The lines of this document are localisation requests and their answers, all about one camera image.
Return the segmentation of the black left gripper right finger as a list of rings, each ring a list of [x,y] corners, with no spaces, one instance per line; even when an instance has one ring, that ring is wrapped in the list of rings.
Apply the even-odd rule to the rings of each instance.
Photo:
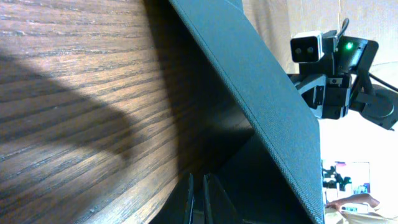
[[[214,174],[203,177],[206,224],[243,224],[228,194]]]

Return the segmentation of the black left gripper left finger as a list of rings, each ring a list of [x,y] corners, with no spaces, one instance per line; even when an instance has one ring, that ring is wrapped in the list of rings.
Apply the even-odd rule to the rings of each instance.
[[[194,203],[192,174],[182,177],[150,224],[191,224]]]

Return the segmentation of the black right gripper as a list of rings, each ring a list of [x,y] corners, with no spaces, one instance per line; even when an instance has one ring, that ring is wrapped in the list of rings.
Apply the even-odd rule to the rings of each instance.
[[[299,72],[288,77],[316,118],[340,119],[349,110],[352,76],[337,69],[337,33],[323,33],[322,39],[323,57],[298,63]]]

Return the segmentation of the black gift box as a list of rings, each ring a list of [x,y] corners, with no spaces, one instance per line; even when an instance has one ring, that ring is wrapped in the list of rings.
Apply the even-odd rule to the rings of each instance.
[[[156,223],[323,223],[317,119],[239,1],[146,1],[181,180]]]

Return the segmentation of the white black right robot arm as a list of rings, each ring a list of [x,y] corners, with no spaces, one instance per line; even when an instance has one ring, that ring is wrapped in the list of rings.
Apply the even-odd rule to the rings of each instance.
[[[207,218],[323,223],[318,120],[353,110],[384,129],[397,122],[397,89],[369,71],[377,42],[336,30],[298,34],[290,41],[297,74],[258,37],[206,46],[255,131],[220,179],[206,178]]]

